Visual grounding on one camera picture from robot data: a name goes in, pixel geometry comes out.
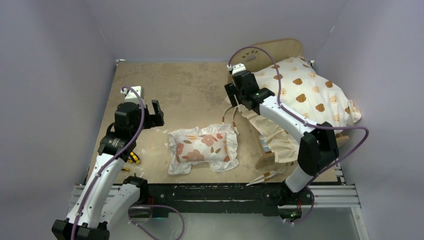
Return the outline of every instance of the floral pillow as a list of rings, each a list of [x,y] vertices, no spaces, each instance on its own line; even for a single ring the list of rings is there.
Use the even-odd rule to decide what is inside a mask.
[[[168,173],[188,174],[191,165],[209,163],[212,171],[221,173],[239,164],[237,136],[229,124],[213,124],[206,128],[179,129],[169,133],[172,161]]]
[[[207,134],[203,136],[177,135],[176,161],[186,162],[228,162],[227,133]]]

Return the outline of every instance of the purple cable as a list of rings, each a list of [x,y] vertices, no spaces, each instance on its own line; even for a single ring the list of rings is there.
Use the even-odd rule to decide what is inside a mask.
[[[233,60],[234,56],[236,56],[236,54],[238,54],[241,50],[244,49],[257,49],[262,51],[263,53],[265,53],[272,61],[272,64],[275,67],[275,71],[277,72],[277,77],[278,77],[278,97],[277,97],[277,102],[278,105],[281,107],[281,109],[288,113],[290,116],[292,116],[293,118],[297,119],[299,122],[301,122],[302,124],[311,127],[311,128],[315,128],[315,129],[321,129],[321,130],[353,130],[353,129],[362,129],[365,130],[365,135],[363,136],[363,138],[350,150],[348,151],[345,155],[339,157],[338,159],[336,159],[332,164],[328,165],[327,167],[325,167],[324,169],[322,169],[321,171],[319,171],[311,180],[309,180],[309,182],[306,184],[306,188],[311,192],[311,189],[309,188],[309,185],[315,180],[317,179],[317,177],[319,175],[321,175],[323,172],[327,171],[328,169],[334,167],[336,164],[340,163],[341,161],[343,161],[344,159],[346,159],[348,156],[350,156],[353,152],[355,152],[364,142],[365,140],[368,138],[368,135],[370,134],[370,131],[368,130],[368,128],[364,127],[364,126],[320,126],[320,125],[313,125],[310,123],[305,123],[305,121],[301,118],[298,117],[297,115],[295,115],[294,113],[292,113],[291,111],[287,110],[287,108],[285,108],[282,104],[281,104],[281,76],[280,76],[280,71],[278,70],[277,67],[277,63],[274,60],[274,58],[264,49],[257,47],[257,46],[245,46],[240,48],[238,51],[236,51],[231,58],[228,61],[228,65],[231,65],[231,61]],[[299,224],[301,222],[303,222],[304,220],[306,220],[306,218],[311,214],[312,209],[314,209],[314,205],[315,205],[315,197],[312,194],[312,204],[309,208],[309,211],[298,221],[296,221],[296,224]]]
[[[144,207],[144,208],[166,208],[166,209],[171,209],[172,211],[174,211],[176,214],[178,214],[179,218],[181,219],[182,222],[182,230],[181,233],[179,234],[179,236],[175,239],[175,240],[180,240],[183,237],[184,234],[184,230],[186,229],[186,223],[184,222],[184,218],[183,215],[181,214],[181,212],[177,211],[175,208],[171,207],[171,206],[166,206],[166,205],[133,205],[132,207]],[[142,227],[140,224],[134,222],[131,219],[130,216],[130,212],[128,212],[128,218],[129,221],[134,224],[136,227],[138,227],[139,229],[143,230],[143,232],[145,232],[149,237],[151,237],[154,240],[159,240],[158,238],[156,238],[155,236],[153,236],[149,231],[147,231],[147,229],[145,229],[144,227]]]
[[[137,131],[135,132],[134,136],[131,138],[131,140],[120,150],[118,151],[113,157],[110,158],[110,160],[108,160],[97,172],[98,175],[95,175],[93,178],[93,181],[91,182],[91,184],[87,187],[87,191],[85,192],[85,195],[82,197],[81,203],[79,204],[79,208],[78,208],[78,213],[81,213],[81,211],[83,210],[84,205],[86,204],[87,198],[90,195],[90,192],[92,191],[94,185],[97,182],[97,179],[99,178],[99,176],[102,175],[102,172],[115,160],[119,157],[119,155],[121,155],[125,150],[127,150],[127,148],[137,139],[137,137],[140,135],[140,133],[142,132],[143,129],[143,122],[145,119],[145,106],[143,104],[143,100],[142,98],[139,96],[139,94],[132,88],[129,86],[123,86],[121,90],[124,89],[128,89],[131,92],[133,92],[135,94],[135,96],[137,97],[140,106],[141,106],[141,121],[140,121],[140,126],[138,126]],[[77,225],[78,225],[78,221],[80,220],[80,215],[75,216],[75,220],[73,221],[73,226],[72,226],[72,230],[70,233],[70,240],[75,240],[75,231],[77,230]]]

